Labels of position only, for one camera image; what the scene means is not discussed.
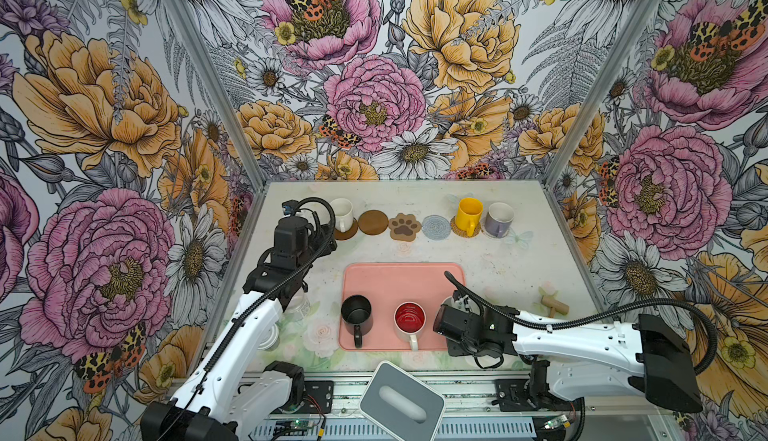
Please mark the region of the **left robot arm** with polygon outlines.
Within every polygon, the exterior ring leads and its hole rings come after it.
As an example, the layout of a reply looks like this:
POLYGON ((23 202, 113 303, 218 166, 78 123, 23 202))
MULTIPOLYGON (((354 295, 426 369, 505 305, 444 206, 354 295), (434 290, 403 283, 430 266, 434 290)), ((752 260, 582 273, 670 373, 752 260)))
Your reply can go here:
POLYGON ((273 245, 248 274, 233 317, 170 400, 147 406, 140 422, 143 439, 245 439, 277 409, 302 404, 305 376, 297 365, 273 362, 251 385, 243 387, 241 380, 293 297, 307 288, 314 262, 337 247, 333 220, 301 216, 312 204, 333 210, 319 197, 283 203, 273 245))

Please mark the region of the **matte brown round coaster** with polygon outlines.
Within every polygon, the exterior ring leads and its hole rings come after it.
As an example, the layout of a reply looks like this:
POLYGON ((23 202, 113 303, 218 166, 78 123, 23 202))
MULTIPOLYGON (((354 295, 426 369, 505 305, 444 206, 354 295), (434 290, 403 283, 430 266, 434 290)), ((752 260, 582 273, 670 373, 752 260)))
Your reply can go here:
POLYGON ((389 218, 380 210, 368 210, 358 218, 358 227, 368 236, 377 236, 388 229, 389 218))

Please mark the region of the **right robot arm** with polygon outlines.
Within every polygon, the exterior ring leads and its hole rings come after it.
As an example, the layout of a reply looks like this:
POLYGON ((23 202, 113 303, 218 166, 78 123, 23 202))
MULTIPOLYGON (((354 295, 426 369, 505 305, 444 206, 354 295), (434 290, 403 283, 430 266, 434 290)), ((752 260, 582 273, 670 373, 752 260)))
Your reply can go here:
POLYGON ((454 294, 433 322, 452 357, 493 359, 500 367, 515 356, 530 368, 526 379, 498 380, 503 411, 564 410, 589 397, 641 396, 669 411, 703 410, 695 361, 687 343, 664 320, 641 314, 620 322, 611 310, 561 321, 454 294))

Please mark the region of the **yellow mug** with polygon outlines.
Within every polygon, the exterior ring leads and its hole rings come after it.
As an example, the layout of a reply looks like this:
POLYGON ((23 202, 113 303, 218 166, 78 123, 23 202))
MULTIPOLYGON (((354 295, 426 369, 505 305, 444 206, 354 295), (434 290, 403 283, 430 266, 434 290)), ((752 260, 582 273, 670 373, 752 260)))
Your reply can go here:
POLYGON ((483 211, 484 205, 475 198, 467 197, 459 201, 453 224, 460 236, 472 238, 478 233, 483 211))

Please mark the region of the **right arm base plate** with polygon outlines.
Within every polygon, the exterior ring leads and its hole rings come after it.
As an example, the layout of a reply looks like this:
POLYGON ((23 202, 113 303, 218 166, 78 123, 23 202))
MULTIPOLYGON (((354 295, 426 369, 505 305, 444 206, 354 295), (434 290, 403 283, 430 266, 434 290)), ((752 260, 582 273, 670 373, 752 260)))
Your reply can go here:
POLYGON ((568 401, 553 395, 545 381, 522 378, 504 378, 494 381, 493 404, 502 412, 523 411, 579 411, 581 402, 568 401))

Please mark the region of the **grey woven round coaster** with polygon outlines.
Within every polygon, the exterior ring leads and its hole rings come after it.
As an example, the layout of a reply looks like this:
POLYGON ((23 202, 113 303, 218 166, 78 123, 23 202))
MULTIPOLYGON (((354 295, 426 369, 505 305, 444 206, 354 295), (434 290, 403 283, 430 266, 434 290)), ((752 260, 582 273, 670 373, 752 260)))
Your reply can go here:
POLYGON ((440 215, 426 216, 421 225, 421 232, 432 241, 445 240, 452 234, 451 223, 440 215))

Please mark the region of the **brown paw print coaster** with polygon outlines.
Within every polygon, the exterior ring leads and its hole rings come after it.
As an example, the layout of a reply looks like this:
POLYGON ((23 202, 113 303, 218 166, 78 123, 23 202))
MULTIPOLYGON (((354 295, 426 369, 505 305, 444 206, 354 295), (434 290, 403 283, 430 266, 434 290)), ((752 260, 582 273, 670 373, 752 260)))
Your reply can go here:
POLYGON ((388 222, 390 238, 395 241, 413 242, 422 225, 413 214, 398 213, 388 222))

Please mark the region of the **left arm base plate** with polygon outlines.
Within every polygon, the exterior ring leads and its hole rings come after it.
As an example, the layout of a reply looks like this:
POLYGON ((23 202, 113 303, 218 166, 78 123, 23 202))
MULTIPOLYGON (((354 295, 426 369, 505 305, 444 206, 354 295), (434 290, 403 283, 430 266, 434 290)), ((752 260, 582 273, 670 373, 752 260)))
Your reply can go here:
POLYGON ((330 380, 306 380, 304 383, 304 398, 298 409, 300 414, 316 415, 317 407, 310 400, 313 398, 320 406, 323 414, 329 414, 332 410, 335 383, 330 380))

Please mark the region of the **glossy brown round coaster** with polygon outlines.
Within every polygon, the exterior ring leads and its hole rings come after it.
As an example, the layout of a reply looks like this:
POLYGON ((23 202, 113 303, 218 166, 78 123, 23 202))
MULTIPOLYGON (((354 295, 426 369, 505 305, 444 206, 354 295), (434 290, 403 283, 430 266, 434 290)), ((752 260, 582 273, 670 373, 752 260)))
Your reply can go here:
POLYGON ((353 223, 351 225, 351 228, 347 231, 339 231, 338 229, 334 230, 334 239, 337 241, 346 241, 351 238, 353 238, 359 230, 358 221, 356 218, 353 219, 353 223))

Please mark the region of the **lavender mug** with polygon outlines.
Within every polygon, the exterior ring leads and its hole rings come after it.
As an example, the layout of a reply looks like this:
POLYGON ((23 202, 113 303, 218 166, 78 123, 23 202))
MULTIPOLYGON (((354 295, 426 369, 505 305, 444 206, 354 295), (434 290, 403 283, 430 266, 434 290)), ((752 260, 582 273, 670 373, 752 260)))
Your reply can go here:
POLYGON ((513 220, 513 208, 506 203, 495 202, 487 209, 484 230, 489 236, 503 238, 507 235, 513 220))

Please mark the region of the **tan rattan round coaster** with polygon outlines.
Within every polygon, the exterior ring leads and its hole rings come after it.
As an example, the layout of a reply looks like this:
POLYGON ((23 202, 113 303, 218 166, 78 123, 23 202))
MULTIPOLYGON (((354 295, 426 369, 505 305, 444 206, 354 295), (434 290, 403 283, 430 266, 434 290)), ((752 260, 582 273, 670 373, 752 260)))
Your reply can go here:
POLYGON ((456 225, 456 218, 455 217, 453 217, 450 220, 450 227, 451 227, 452 233, 455 234, 456 236, 461 237, 461 238, 474 238, 474 237, 478 236, 482 232, 482 228, 480 226, 476 226, 473 234, 472 235, 468 235, 464 230, 460 229, 456 225))

